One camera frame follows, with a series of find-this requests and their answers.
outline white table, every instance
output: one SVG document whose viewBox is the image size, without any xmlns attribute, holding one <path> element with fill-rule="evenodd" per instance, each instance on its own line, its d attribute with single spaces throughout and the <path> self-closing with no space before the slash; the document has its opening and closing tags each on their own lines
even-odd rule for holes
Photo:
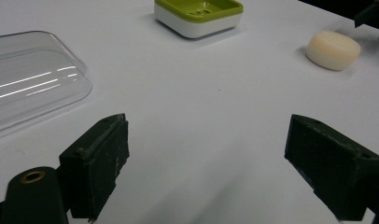
<svg viewBox="0 0 379 224">
<path fill-rule="evenodd" d="M 379 154 L 379 30 L 295 0 L 241 2 L 235 29 L 190 40 L 154 19 L 152 0 L 0 1 L 0 35 L 56 34 L 94 85 L 0 137 L 0 202 L 14 175 L 58 167 L 94 122 L 124 112 L 131 157 L 97 223 L 338 223 L 284 159 L 288 124 L 319 119 Z M 320 30 L 357 40 L 359 59 L 340 73 L 310 63 Z"/>
</svg>

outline soap dish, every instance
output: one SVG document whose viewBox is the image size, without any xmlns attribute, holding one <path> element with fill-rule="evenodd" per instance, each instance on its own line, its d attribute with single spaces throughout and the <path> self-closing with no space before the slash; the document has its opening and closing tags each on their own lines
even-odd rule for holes
<svg viewBox="0 0 379 224">
<path fill-rule="evenodd" d="M 179 34 L 197 38 L 236 26 L 243 5 L 233 0 L 155 0 L 154 13 Z"/>
</svg>

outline bar of soap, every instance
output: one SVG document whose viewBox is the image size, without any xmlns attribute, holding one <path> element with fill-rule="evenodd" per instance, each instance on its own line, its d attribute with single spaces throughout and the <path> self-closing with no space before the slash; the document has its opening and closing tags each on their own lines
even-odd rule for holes
<svg viewBox="0 0 379 224">
<path fill-rule="evenodd" d="M 309 42 L 306 56 L 330 70 L 342 71 L 356 60 L 361 46 L 350 37 L 332 31 L 321 31 Z"/>
</svg>

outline clear plastic container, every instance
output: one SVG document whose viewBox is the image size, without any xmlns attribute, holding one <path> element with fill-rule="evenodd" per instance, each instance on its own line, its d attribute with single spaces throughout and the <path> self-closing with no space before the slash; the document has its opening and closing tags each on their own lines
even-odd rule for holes
<svg viewBox="0 0 379 224">
<path fill-rule="evenodd" d="M 0 36 L 0 131 L 86 97 L 86 66 L 55 36 Z"/>
</svg>

